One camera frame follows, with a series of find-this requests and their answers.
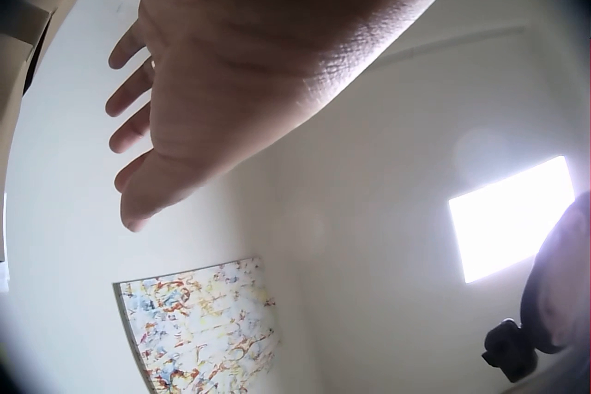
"forearm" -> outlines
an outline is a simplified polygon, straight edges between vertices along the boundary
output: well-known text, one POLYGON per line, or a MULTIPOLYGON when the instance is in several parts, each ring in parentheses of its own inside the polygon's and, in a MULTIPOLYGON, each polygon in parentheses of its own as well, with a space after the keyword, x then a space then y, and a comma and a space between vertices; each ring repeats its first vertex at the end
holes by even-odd
POLYGON ((204 14, 221 58, 303 79, 302 93, 322 107, 433 1, 208 0, 204 14))

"skin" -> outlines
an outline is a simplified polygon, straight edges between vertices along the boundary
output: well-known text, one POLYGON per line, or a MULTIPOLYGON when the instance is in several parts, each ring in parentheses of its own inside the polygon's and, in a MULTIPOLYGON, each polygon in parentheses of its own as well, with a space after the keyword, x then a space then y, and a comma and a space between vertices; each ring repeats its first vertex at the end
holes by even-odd
POLYGON ((555 346, 581 343, 589 333, 589 234, 589 220, 571 207, 549 235, 538 307, 555 346))
POLYGON ((121 219, 139 231, 179 202, 310 119, 434 0, 141 0, 114 48, 123 67, 152 55, 110 97, 122 113, 151 100, 113 134, 123 152, 148 129, 153 149, 115 179, 121 219))

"hand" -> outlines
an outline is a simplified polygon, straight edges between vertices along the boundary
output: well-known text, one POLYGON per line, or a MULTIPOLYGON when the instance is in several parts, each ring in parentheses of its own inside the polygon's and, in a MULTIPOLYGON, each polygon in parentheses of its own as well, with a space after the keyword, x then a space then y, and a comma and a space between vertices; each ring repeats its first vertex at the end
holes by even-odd
POLYGON ((110 139, 123 152, 152 138, 115 179, 124 225, 138 231, 312 117, 431 1, 141 0, 109 58, 151 54, 106 104, 116 116, 152 89, 110 139))

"dark object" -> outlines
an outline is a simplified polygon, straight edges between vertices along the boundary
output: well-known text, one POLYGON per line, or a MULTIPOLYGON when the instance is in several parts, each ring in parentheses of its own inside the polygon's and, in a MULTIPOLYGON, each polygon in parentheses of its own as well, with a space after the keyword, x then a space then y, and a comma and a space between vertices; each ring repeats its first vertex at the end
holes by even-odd
POLYGON ((538 355, 524 331, 506 319, 492 329, 484 342, 482 358, 499 368, 511 383, 529 376, 538 367, 538 355))

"palm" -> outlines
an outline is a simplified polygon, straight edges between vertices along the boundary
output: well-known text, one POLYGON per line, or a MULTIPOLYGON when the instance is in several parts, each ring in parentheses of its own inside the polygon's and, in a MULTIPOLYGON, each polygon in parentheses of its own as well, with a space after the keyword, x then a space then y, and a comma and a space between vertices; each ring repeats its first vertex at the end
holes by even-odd
MULTIPOLYGON (((215 0, 141 0, 138 20, 110 56, 110 66, 120 68, 145 46, 154 61, 144 62, 106 105, 109 115, 119 115, 152 89, 150 102, 110 139, 111 149, 123 152, 149 129, 154 146, 115 179, 122 219, 132 230, 312 112, 308 107, 287 111, 289 100, 272 103, 277 94, 286 97, 301 89, 302 77, 277 71, 262 78, 226 62, 220 46, 229 42, 220 41, 216 23, 204 19, 216 7, 215 0)), ((238 33, 224 37, 240 45, 238 33)))

